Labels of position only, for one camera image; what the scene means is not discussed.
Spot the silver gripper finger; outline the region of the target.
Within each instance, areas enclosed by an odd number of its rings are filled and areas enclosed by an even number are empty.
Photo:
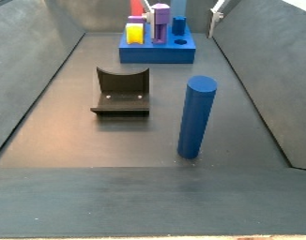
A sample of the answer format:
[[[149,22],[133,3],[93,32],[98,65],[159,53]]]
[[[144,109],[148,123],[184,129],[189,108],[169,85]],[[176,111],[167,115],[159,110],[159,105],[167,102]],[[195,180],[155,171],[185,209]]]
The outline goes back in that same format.
[[[155,37],[155,33],[153,33],[153,31],[155,31],[153,30],[153,24],[155,24],[155,22],[153,22],[153,17],[155,17],[153,8],[151,7],[148,0],[140,0],[140,2],[141,2],[141,6],[145,10],[147,23],[151,25],[151,39],[153,39],[153,37]]]
[[[207,38],[211,38],[213,35],[213,27],[215,23],[223,18],[223,13],[220,10],[224,7],[225,0],[216,0],[213,7],[211,8],[211,20],[209,20],[209,28]]]

